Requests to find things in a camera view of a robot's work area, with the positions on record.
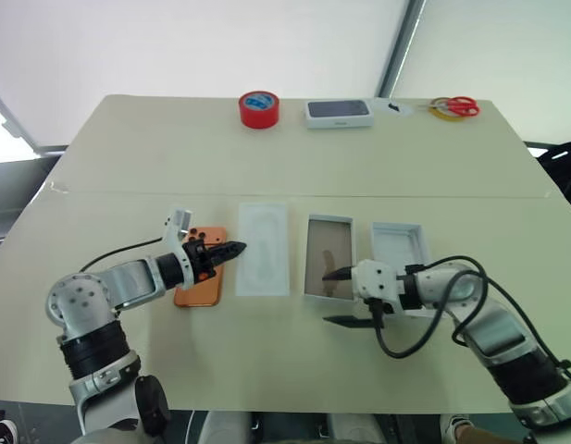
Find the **tape roll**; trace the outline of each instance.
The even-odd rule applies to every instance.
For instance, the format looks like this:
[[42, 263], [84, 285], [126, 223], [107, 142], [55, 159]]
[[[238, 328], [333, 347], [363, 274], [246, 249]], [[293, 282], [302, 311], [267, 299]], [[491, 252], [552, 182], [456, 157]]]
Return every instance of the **tape roll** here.
[[247, 92], [240, 97], [238, 104], [240, 119], [249, 128], [269, 128], [279, 120], [279, 98], [272, 92]]

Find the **open box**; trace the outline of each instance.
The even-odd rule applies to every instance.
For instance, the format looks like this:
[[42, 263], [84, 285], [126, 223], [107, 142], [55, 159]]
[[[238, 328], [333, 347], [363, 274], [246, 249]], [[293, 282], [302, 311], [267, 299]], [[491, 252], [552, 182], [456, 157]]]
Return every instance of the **open box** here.
[[[371, 250], [375, 261], [388, 264], [398, 275], [406, 274], [404, 267], [407, 265], [431, 262], [423, 228], [416, 224], [374, 222], [371, 226]], [[433, 316], [435, 310], [421, 308], [406, 310], [405, 313]]]
[[323, 281], [322, 277], [356, 264], [354, 223], [351, 217], [310, 215], [305, 251], [304, 294], [330, 301], [352, 302], [352, 282]]

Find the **small white paper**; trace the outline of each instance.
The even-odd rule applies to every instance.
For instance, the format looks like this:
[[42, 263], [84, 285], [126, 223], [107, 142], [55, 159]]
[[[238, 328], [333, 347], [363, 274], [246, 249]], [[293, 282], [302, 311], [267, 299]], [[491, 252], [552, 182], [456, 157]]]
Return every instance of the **small white paper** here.
[[415, 112], [415, 109], [412, 106], [401, 104], [383, 97], [375, 97], [372, 99], [371, 107], [374, 111], [383, 111], [400, 117], [408, 117]]
[[238, 224], [236, 296], [289, 296], [287, 205], [241, 203]]

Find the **red scissors handle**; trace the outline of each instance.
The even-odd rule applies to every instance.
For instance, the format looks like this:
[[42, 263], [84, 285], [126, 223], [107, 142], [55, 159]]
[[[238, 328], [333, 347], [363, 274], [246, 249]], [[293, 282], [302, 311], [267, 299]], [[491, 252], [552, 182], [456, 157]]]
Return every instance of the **red scissors handle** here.
[[477, 105], [477, 101], [470, 98], [465, 97], [463, 95], [459, 95], [458, 97], [452, 97], [448, 99], [447, 107], [449, 111], [452, 111], [454, 114], [462, 117], [473, 117], [480, 113], [480, 108]]

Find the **orange phone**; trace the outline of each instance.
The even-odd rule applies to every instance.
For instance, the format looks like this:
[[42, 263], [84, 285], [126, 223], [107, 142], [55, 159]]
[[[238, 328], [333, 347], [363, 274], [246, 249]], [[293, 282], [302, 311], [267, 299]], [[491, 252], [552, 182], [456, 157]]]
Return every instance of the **orange phone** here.
[[[184, 242], [203, 239], [205, 247], [213, 247], [226, 242], [228, 233], [223, 227], [193, 227]], [[211, 307], [219, 303], [221, 297], [221, 277], [223, 265], [215, 268], [217, 274], [208, 280], [196, 284], [188, 290], [176, 289], [174, 303], [179, 307]]]

